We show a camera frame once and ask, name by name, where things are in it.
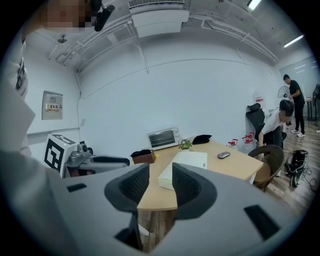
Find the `brown chair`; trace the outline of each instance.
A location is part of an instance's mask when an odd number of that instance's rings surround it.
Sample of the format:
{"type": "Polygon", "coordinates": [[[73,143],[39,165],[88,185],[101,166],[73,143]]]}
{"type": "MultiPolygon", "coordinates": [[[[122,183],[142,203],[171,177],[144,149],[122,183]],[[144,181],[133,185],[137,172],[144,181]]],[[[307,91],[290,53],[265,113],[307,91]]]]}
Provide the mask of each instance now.
{"type": "Polygon", "coordinates": [[[248,156],[254,158],[264,154],[263,166],[257,171],[253,185],[266,191],[267,186],[285,163],[284,151],[276,145],[265,145],[252,150],[248,156]]]}

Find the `fluorescent light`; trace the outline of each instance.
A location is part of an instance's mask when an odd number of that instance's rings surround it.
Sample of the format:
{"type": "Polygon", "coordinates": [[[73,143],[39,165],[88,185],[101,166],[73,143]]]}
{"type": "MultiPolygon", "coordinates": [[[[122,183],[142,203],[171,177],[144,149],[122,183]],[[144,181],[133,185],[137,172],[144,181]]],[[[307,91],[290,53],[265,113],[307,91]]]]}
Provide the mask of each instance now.
{"type": "Polygon", "coordinates": [[[251,0],[247,5],[251,10],[254,10],[260,2],[261,0],[251,0]]]}
{"type": "Polygon", "coordinates": [[[284,45],[284,47],[288,47],[289,45],[292,45],[293,43],[295,43],[296,41],[300,40],[301,38],[303,38],[305,35],[300,35],[297,38],[293,39],[292,41],[288,42],[287,44],[284,45]]]}
{"type": "Polygon", "coordinates": [[[305,65],[298,66],[298,67],[295,68],[295,70],[296,70],[296,69],[300,69],[300,68],[302,68],[302,67],[304,67],[304,66],[305,66],[305,65]]]}

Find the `man in black shirt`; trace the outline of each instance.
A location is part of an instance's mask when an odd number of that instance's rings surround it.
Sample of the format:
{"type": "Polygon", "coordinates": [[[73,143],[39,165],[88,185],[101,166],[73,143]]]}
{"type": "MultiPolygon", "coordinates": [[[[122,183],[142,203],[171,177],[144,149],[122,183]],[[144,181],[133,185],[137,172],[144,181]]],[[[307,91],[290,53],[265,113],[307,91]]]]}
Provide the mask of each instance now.
{"type": "Polygon", "coordinates": [[[305,136],[305,121],[304,121],[304,106],[305,98],[302,94],[299,84],[295,80],[291,80],[290,77],[285,74],[283,77],[284,82],[290,85],[289,99],[293,98],[294,101],[294,116],[295,116],[295,129],[291,132],[297,134],[299,138],[305,136]]]}

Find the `small potted plant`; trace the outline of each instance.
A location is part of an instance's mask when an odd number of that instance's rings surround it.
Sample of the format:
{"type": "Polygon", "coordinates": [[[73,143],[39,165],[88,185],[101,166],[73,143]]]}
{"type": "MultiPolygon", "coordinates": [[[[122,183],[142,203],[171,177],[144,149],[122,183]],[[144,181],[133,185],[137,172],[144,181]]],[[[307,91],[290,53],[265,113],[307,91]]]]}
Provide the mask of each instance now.
{"type": "Polygon", "coordinates": [[[190,151],[190,148],[192,147],[192,143],[190,140],[184,139],[179,144],[179,149],[181,149],[182,152],[184,151],[190,151]]]}

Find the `black mesh chair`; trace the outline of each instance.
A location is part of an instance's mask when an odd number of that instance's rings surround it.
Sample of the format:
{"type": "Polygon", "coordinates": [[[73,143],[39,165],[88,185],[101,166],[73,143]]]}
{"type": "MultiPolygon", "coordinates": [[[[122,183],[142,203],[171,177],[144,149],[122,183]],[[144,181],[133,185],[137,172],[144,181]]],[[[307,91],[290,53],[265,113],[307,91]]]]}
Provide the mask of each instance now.
{"type": "Polygon", "coordinates": [[[245,114],[255,129],[254,138],[256,140],[258,140],[259,133],[265,125],[265,113],[260,107],[261,105],[259,103],[248,106],[250,111],[245,114]]]}

